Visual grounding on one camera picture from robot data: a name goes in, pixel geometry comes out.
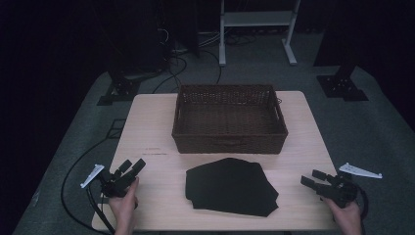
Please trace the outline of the brown wicker basket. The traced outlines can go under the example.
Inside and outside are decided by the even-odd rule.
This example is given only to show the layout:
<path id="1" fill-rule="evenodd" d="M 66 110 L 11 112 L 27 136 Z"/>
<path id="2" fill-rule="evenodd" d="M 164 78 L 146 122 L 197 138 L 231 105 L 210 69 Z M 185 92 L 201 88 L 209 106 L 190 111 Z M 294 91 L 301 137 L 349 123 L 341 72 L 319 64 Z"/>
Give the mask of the brown wicker basket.
<path id="1" fill-rule="evenodd" d="M 181 154 L 279 154 L 288 129 L 271 85 L 183 85 L 172 138 Z"/>

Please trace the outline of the person's left hand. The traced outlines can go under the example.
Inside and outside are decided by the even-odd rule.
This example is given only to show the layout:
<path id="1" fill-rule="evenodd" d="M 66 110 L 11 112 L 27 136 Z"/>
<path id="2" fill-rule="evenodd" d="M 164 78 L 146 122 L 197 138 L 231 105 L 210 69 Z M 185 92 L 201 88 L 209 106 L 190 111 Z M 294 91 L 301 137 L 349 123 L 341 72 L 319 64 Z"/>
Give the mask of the person's left hand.
<path id="1" fill-rule="evenodd" d="M 124 197 L 113 197 L 109 199 L 110 208 L 118 225 L 122 223 L 129 224 L 134 221 L 134 210 L 138 205 L 138 199 L 135 195 L 138 184 L 139 178 L 135 177 Z"/>

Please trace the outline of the black stand base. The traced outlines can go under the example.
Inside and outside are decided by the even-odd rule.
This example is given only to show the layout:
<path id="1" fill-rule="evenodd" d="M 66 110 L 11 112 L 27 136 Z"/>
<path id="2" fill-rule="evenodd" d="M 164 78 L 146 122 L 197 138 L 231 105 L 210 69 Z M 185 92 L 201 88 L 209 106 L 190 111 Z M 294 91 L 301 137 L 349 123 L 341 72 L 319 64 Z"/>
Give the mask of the black stand base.
<path id="1" fill-rule="evenodd" d="M 140 82 L 128 79 L 123 75 L 111 74 L 111 83 L 105 95 L 101 96 L 97 105 L 109 106 L 114 102 L 132 101 L 137 95 Z"/>
<path id="2" fill-rule="evenodd" d="M 347 102 L 367 101 L 366 94 L 353 83 L 355 64 L 341 65 L 335 74 L 318 75 L 317 80 L 328 98 L 343 98 Z"/>

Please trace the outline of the person's right hand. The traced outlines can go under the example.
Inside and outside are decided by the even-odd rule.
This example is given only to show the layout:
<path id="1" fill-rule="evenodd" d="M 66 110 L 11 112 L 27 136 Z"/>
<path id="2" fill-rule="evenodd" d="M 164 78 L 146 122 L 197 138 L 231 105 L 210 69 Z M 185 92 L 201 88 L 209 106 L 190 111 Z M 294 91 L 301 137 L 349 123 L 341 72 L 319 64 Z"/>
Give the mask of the person's right hand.
<path id="1" fill-rule="evenodd" d="M 323 201 L 330 208 L 340 228 L 361 227 L 360 209 L 356 202 L 350 202 L 342 209 L 331 199 L 324 198 Z"/>

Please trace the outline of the black cloth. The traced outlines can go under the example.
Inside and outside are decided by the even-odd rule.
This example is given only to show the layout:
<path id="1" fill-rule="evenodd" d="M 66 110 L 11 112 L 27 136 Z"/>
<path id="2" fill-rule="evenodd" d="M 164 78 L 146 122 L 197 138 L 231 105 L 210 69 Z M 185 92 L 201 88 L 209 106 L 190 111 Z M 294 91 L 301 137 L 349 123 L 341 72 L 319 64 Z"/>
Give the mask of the black cloth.
<path id="1" fill-rule="evenodd" d="M 259 163 L 226 158 L 188 169 L 185 196 L 196 210 L 268 217 L 279 193 Z"/>

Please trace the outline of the white metal desk frame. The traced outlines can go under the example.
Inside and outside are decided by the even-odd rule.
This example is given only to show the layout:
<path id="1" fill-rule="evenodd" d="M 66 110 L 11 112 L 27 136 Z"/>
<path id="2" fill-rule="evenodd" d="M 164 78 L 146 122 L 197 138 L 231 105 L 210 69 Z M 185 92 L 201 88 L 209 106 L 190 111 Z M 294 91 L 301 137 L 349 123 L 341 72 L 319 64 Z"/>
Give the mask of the white metal desk frame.
<path id="1" fill-rule="evenodd" d="M 295 0 L 290 11 L 269 11 L 269 12 L 226 12 L 225 0 L 221 0 L 220 22 L 219 22 L 219 48 L 218 63 L 226 65 L 225 29 L 228 27 L 248 26 L 286 26 L 288 32 L 281 40 L 289 64 L 294 66 L 298 63 L 291 47 L 291 40 L 294 33 L 301 0 Z"/>

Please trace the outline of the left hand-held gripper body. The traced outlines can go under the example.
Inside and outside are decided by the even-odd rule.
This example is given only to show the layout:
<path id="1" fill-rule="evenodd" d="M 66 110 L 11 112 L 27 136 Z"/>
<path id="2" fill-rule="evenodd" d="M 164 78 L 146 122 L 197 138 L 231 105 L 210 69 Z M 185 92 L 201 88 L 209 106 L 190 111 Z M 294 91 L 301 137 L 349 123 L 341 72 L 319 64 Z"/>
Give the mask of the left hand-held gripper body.
<path id="1" fill-rule="evenodd" d="M 93 180 L 98 179 L 101 183 L 101 192 L 106 197 L 122 198 L 134 178 L 130 175 L 130 170 L 123 174 L 118 174 L 116 171 L 110 173 L 102 164 L 96 164 L 87 178 L 80 184 L 80 187 L 86 188 Z"/>

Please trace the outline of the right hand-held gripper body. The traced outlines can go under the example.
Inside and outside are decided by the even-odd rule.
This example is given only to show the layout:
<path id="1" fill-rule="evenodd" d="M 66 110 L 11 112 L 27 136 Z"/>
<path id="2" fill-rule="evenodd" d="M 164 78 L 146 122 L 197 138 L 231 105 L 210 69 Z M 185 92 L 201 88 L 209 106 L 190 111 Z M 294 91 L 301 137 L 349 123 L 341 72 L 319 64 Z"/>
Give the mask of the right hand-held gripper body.
<path id="1" fill-rule="evenodd" d="M 353 175 L 376 179 L 383 178 L 381 173 L 374 173 L 355 165 L 345 163 L 339 168 L 339 172 L 336 176 L 327 174 L 326 181 L 330 183 L 330 191 L 324 193 L 324 197 L 333 200 L 337 206 L 343 209 L 348 203 L 357 199 L 357 194 L 360 194 L 364 208 L 367 209 L 369 206 L 367 194 L 357 183 L 352 181 Z"/>

